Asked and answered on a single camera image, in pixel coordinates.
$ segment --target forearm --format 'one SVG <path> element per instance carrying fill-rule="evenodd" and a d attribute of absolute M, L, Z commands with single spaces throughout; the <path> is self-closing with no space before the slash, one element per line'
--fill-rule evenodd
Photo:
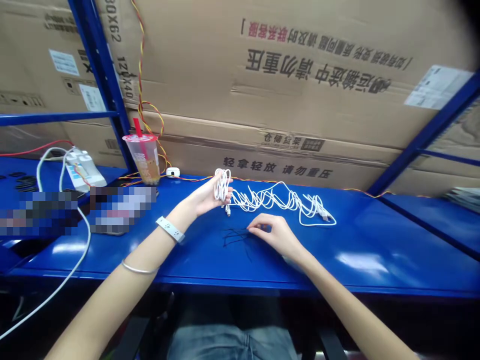
<path fill-rule="evenodd" d="M 183 201 L 172 210 L 167 220 L 184 233 L 195 220 L 195 215 Z M 164 229 L 157 227 L 128 255 L 125 263 L 139 270 L 157 269 L 175 245 L 176 241 Z M 156 274 L 139 274 L 119 265 L 63 332 L 47 359 L 98 359 Z"/>
<path fill-rule="evenodd" d="M 369 360 L 418 359 L 415 353 L 308 251 L 298 265 L 335 311 L 359 349 Z"/>

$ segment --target human hand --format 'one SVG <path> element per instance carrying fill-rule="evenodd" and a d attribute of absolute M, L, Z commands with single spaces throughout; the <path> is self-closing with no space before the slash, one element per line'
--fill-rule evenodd
<path fill-rule="evenodd" d="M 268 226 L 271 227 L 270 232 L 266 231 Z M 295 263 L 299 263 L 302 255 L 307 251 L 282 216 L 261 213 L 246 228 L 251 234 L 268 243 L 280 255 Z"/>
<path fill-rule="evenodd" d="M 217 181 L 221 177 L 222 172 L 220 171 L 217 175 L 212 177 L 208 182 L 204 183 L 202 186 L 192 192 L 184 200 L 186 203 L 188 203 L 190 208 L 194 209 L 194 213 L 197 217 L 209 212 L 210 210 L 218 206 L 230 204 L 232 191 L 234 190 L 231 186 L 228 188 L 228 194 L 225 197 L 225 201 L 215 199 L 214 189 Z"/>

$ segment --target person's right hand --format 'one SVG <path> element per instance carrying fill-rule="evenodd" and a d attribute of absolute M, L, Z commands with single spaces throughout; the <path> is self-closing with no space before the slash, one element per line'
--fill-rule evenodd
<path fill-rule="evenodd" d="M 268 226 L 271 227 L 271 232 L 265 231 Z M 251 234 L 267 242 L 280 255 L 295 263 L 299 263 L 301 256 L 306 252 L 282 216 L 261 213 L 246 228 Z"/>

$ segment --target white power strip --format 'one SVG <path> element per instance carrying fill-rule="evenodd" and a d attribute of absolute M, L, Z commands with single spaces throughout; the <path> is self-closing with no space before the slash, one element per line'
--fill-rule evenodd
<path fill-rule="evenodd" d="M 66 169 L 68 170 L 75 190 L 82 193 L 88 193 L 90 191 L 90 187 L 85 183 L 84 179 L 94 187 L 107 186 L 107 181 L 102 174 L 100 174 L 87 151 L 80 149 L 73 150 L 67 155 L 66 162 Z"/>

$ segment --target stack of paper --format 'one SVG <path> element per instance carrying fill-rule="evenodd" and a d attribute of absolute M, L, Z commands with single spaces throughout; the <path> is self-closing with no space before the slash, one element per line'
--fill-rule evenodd
<path fill-rule="evenodd" d="M 443 197 L 480 214 L 480 187 L 455 187 Z"/>

